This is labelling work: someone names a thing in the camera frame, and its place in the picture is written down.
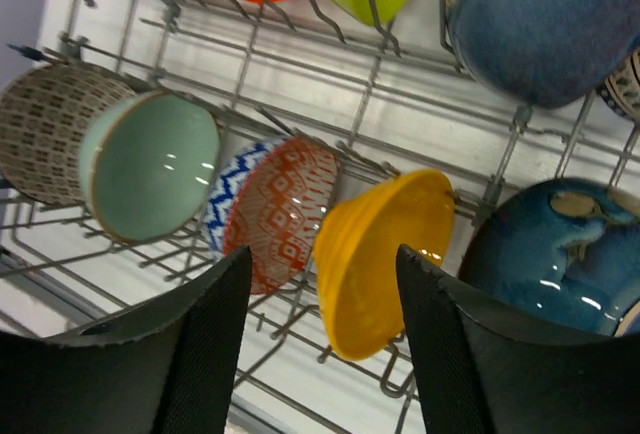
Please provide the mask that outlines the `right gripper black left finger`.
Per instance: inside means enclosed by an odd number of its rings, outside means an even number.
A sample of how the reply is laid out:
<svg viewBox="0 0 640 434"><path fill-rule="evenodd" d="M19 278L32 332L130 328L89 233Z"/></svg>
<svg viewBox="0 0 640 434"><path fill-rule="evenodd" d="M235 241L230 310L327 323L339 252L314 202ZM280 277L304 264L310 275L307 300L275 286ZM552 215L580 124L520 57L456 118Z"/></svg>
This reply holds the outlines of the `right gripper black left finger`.
<svg viewBox="0 0 640 434"><path fill-rule="evenodd" d="M221 433L252 278L248 247L99 322L1 335L4 433Z"/></svg>

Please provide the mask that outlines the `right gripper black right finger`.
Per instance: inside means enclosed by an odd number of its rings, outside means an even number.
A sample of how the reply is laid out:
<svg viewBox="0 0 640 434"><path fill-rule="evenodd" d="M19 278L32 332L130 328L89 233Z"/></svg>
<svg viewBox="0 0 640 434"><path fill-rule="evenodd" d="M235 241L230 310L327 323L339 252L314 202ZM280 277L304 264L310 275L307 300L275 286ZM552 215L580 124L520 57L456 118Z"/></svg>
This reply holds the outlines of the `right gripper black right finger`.
<svg viewBox="0 0 640 434"><path fill-rule="evenodd" d="M638 432L638 335L526 314L407 245L396 280L428 432Z"/></svg>

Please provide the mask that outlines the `yellow bowl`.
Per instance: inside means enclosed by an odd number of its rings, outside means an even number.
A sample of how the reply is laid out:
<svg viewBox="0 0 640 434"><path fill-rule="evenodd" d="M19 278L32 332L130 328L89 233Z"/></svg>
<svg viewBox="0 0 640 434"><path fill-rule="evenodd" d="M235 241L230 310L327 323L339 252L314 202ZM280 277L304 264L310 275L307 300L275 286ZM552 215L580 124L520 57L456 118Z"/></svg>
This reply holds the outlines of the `yellow bowl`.
<svg viewBox="0 0 640 434"><path fill-rule="evenodd" d="M396 254L407 245L442 264L454 226L452 185L441 172L414 171L337 204L314 245L317 296L329 344L360 361L404 328Z"/></svg>

